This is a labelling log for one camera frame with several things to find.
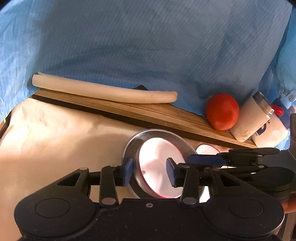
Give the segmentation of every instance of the white paper sheet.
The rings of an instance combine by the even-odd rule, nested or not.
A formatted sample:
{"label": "white paper sheet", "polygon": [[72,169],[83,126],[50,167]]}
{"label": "white paper sheet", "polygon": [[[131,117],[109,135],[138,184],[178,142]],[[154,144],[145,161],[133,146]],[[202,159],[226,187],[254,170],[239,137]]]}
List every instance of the white paper sheet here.
{"label": "white paper sheet", "polygon": [[[119,165],[125,144],[141,130],[34,99],[17,105],[0,140],[0,240],[16,241],[21,236],[13,212],[22,198],[80,167],[99,171]],[[194,148],[201,144],[187,141]],[[117,191],[120,200],[133,197],[128,188]],[[98,201],[98,195],[99,187],[92,187],[90,198]]]}

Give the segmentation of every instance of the white jar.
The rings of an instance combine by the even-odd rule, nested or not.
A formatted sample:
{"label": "white jar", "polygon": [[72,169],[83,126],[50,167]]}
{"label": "white jar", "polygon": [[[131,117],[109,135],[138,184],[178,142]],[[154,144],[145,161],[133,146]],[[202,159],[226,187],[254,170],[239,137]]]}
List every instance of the white jar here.
{"label": "white jar", "polygon": [[273,112],[265,96],[257,92],[240,108],[239,118],[230,132],[235,139],[244,142],[270,119]]}
{"label": "white jar", "polygon": [[273,113],[270,120],[252,135],[252,139],[259,148],[275,147],[287,137],[288,133],[289,130],[278,116]]}

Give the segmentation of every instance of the wooden board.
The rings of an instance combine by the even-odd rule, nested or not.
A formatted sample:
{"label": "wooden board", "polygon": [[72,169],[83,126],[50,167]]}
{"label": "wooden board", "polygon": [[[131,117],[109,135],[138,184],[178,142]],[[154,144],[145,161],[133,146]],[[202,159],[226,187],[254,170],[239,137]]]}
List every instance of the wooden board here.
{"label": "wooden board", "polygon": [[230,133],[213,129],[202,116],[181,110],[170,104],[120,103],[46,89],[39,90],[35,95],[166,126],[198,136],[207,137],[209,140],[215,139],[246,148],[256,147],[253,141],[247,140],[245,142],[239,142]]}
{"label": "wooden board", "polygon": [[2,123],[0,123],[0,130],[3,126],[4,126],[4,121]]}

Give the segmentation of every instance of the metal pot lid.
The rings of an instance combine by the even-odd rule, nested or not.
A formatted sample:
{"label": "metal pot lid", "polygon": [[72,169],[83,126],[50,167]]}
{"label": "metal pot lid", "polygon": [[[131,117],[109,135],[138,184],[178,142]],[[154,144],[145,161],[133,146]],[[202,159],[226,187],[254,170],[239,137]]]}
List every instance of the metal pot lid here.
{"label": "metal pot lid", "polygon": [[135,134],[126,144],[122,161],[132,158],[134,172],[130,187],[139,198],[176,198],[183,188],[173,188],[165,162],[172,157],[184,163],[194,148],[180,136],[161,129],[148,129]]}

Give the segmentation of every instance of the tomato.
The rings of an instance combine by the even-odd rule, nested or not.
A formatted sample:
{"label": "tomato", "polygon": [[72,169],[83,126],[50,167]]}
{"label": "tomato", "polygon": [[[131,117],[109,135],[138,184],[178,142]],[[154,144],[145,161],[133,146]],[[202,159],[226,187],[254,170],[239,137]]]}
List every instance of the tomato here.
{"label": "tomato", "polygon": [[214,95],[206,103],[205,116],[214,129],[228,130],[239,117],[239,105],[228,94]]}

